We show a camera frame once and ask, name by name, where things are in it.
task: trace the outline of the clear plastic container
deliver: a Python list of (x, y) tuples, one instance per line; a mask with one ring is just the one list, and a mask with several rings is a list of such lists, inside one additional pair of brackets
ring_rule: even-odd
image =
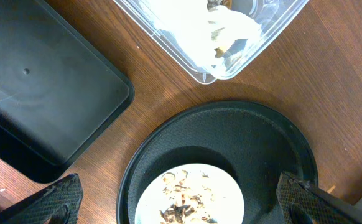
[(233, 0), (232, 10), (242, 12), (254, 19), (261, 26), (262, 34), (254, 43), (249, 40), (237, 40), (231, 46), (223, 55), (227, 63), (226, 72), (221, 77), (214, 77), (205, 72), (204, 68), (196, 66), (178, 46), (171, 33), (163, 29), (155, 29), (152, 14), (146, 13), (145, 2), (149, 0), (114, 1), (196, 81), (201, 84), (211, 84), (217, 78), (235, 77), (286, 28), (309, 0)]

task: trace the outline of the wooden table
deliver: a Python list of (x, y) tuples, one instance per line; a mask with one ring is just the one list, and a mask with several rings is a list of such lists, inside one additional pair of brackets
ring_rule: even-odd
[[(260, 102), (291, 119), (315, 155), (319, 185), (362, 196), (362, 1), (311, 0), (236, 78), (198, 84), (111, 0), (50, 4), (133, 82), (132, 105), (67, 171), (80, 175), (79, 223), (116, 223), (116, 193), (141, 142), (191, 106)], [(0, 208), (43, 188), (0, 160)]]

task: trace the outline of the round white plate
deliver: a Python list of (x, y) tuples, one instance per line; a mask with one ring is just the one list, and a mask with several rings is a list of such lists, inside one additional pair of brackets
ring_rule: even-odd
[(163, 193), (165, 184), (162, 176), (168, 172), (173, 174), (181, 171), (188, 172), (188, 178), (199, 178), (203, 175), (209, 177), (213, 185), (210, 186), (214, 194), (212, 215), (218, 224), (232, 223), (239, 224), (243, 221), (244, 202), (242, 191), (236, 181), (225, 171), (206, 164), (187, 164), (170, 169), (158, 176), (145, 189), (138, 201), (136, 224), (159, 224), (159, 211), (166, 211), (172, 202), (167, 200)]

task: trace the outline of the rectangular black tray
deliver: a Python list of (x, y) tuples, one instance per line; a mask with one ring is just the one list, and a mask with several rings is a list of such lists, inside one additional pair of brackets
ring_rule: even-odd
[(131, 82), (43, 0), (0, 0), (0, 158), (53, 182), (131, 104)]

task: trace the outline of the round black tray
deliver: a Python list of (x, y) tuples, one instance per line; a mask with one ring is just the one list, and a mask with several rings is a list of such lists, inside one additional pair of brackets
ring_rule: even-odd
[(282, 171), (318, 185), (309, 144), (286, 117), (256, 103), (214, 102), (174, 116), (141, 144), (120, 185), (118, 223), (134, 224), (138, 200), (158, 175), (190, 163), (217, 166), (237, 181), (243, 223), (284, 222), (276, 199)]

